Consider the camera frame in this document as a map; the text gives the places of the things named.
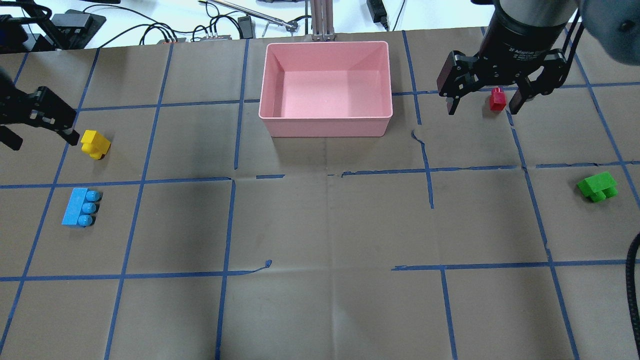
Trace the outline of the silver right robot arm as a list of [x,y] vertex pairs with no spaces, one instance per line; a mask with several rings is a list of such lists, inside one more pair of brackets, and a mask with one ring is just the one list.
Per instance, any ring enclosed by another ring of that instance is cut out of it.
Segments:
[[493,0],[493,16],[475,55],[453,50],[436,84],[448,114],[462,97],[485,87],[516,85],[509,111],[560,88],[583,32],[615,61],[639,64],[637,0]]

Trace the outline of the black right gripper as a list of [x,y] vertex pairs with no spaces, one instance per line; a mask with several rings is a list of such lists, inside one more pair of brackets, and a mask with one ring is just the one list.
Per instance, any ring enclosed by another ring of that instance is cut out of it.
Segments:
[[[509,101],[509,112],[518,114],[526,102],[546,96],[566,81],[574,50],[554,44],[571,16],[578,11],[575,0],[477,0],[494,11],[475,57],[453,50],[436,79],[438,94],[454,116],[462,97],[479,87],[510,86],[518,89]],[[542,72],[530,80],[539,68]]]

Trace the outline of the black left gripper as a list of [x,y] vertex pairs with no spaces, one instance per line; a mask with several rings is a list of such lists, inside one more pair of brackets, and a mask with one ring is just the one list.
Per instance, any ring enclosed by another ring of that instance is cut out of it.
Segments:
[[16,88],[4,68],[0,68],[0,142],[19,151],[23,138],[4,125],[42,127],[57,133],[67,144],[78,145],[80,134],[74,129],[78,112],[47,86],[32,92]]

